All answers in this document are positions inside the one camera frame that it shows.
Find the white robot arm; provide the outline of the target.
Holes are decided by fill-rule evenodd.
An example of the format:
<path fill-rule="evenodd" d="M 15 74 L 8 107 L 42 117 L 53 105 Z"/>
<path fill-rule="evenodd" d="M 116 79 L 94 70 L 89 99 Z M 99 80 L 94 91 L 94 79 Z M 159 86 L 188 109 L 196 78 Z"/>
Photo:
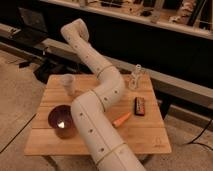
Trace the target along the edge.
<path fill-rule="evenodd" d="M 96 167 L 99 171 L 146 171 L 104 114 L 124 94 L 122 75 L 90 45 L 82 19 L 64 25 L 61 34 L 100 81 L 71 103 L 72 118 Z"/>

